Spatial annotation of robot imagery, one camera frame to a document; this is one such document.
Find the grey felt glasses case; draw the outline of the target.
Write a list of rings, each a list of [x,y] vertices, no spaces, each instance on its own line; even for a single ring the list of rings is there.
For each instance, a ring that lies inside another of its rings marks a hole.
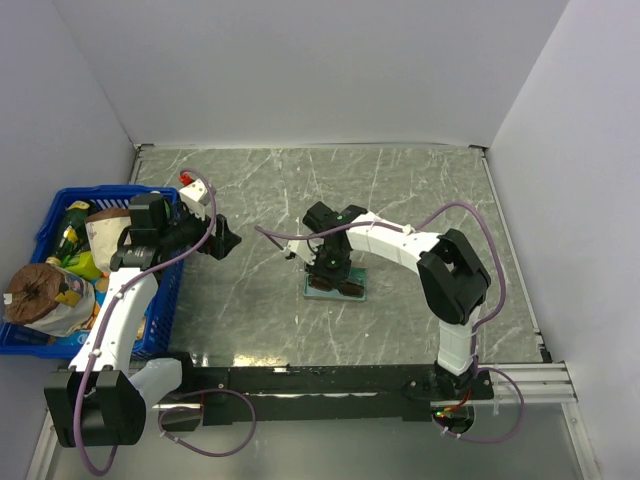
[[[366,299],[367,269],[351,267],[349,275],[343,280],[329,280],[314,274],[311,268],[305,268],[303,296],[314,300],[357,301]]]

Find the brown sunglasses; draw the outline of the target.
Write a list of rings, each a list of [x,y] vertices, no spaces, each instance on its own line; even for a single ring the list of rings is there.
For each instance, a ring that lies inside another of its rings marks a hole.
[[[359,283],[344,280],[339,284],[333,284],[327,279],[311,276],[309,286],[323,292],[334,292],[347,297],[360,297],[365,293],[365,287]]]

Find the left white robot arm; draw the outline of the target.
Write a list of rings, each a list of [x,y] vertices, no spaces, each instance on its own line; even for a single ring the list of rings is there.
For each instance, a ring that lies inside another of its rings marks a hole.
[[[133,445],[147,411],[165,396],[192,398],[198,378],[185,353],[161,353],[137,373],[129,362],[140,320],[163,270],[201,252],[225,258],[241,239],[204,188],[180,190],[172,207],[159,192],[133,197],[130,224],[110,262],[109,289],[87,341],[69,367],[50,375],[44,393],[59,443]]]

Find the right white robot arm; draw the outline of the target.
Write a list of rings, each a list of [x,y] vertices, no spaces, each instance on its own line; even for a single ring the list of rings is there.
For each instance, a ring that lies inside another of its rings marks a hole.
[[[420,280],[426,303],[439,319],[436,384],[448,398],[458,398],[472,384],[472,333],[491,285],[488,271],[466,236],[415,230],[381,219],[355,205],[341,212],[322,202],[311,207],[303,224],[320,243],[290,240],[290,256],[305,263],[306,286],[343,299],[366,296],[361,270],[351,254],[363,252],[404,267]]]

